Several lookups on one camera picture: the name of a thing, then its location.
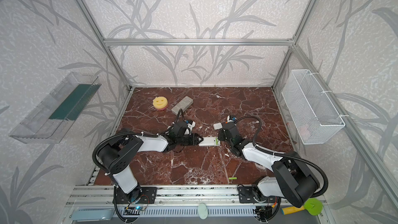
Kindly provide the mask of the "white remote with batteries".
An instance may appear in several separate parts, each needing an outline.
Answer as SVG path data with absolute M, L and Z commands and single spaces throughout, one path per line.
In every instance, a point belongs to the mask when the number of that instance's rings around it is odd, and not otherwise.
M 205 137 L 199 143 L 199 146 L 202 147 L 213 147 L 213 146 L 220 146 L 220 141 L 217 137 Z

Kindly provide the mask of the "white battery cover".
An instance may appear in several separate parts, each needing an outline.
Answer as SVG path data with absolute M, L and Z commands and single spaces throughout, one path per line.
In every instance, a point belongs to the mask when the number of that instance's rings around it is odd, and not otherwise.
M 215 123 L 215 124 L 213 124 L 213 128 L 214 128 L 215 130 L 220 130 L 220 129 L 222 129 L 222 123 Z

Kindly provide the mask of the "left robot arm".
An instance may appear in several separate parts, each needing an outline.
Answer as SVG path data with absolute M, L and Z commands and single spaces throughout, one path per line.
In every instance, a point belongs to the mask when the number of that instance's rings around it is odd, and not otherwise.
M 92 152 L 92 160 L 127 195 L 139 188 L 130 168 L 136 154 L 146 151 L 168 152 L 178 145 L 197 146 L 204 138 L 194 133 L 193 127 L 192 121 L 177 121 L 155 135 L 123 129 L 100 142 Z

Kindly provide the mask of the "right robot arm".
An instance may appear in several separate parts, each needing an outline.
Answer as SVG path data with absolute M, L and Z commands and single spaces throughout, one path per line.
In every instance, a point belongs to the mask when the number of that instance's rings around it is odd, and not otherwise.
M 218 140 L 226 142 L 234 155 L 273 172 L 273 177 L 264 177 L 252 185 L 255 201 L 262 203 L 268 197 L 284 198 L 291 205 L 301 207 L 308 199 L 327 191 L 329 181 L 325 172 L 297 152 L 279 153 L 261 147 L 243 138 L 233 121 L 217 123 L 214 129 L 219 131 Z

